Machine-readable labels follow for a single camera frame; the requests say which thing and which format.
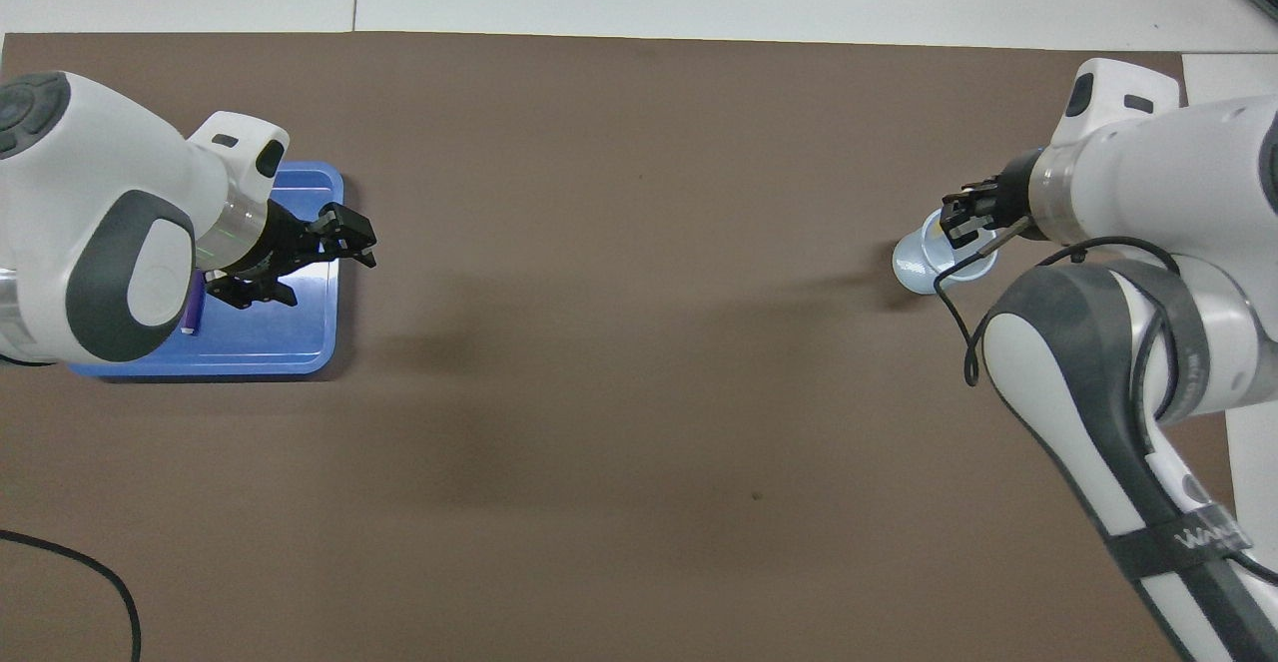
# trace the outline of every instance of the blue plastic tray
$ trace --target blue plastic tray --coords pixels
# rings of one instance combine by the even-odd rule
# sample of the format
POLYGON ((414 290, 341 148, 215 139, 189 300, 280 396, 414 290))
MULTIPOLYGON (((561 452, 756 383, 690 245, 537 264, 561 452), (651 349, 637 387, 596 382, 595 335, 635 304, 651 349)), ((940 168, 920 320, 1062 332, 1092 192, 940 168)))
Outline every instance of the blue plastic tray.
MULTIPOLYGON (((271 198, 303 220, 323 203, 343 202, 341 174, 327 162, 282 162, 271 198)), ((132 363, 69 366, 82 376, 217 377, 304 376, 323 368, 337 344, 337 262, 314 262, 282 282, 298 294, 296 308, 254 303, 236 311, 204 296, 196 335, 181 331, 132 363)))

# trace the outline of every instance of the black strap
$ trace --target black strap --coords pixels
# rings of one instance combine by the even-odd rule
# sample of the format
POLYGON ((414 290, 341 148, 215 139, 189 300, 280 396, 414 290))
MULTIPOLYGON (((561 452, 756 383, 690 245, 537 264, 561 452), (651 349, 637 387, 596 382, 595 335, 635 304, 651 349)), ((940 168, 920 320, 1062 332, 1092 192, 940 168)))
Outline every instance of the black strap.
POLYGON ((1251 541, 1219 505, 1199 507, 1174 520, 1105 542, 1118 569, 1135 581, 1223 560, 1251 547, 1251 541))

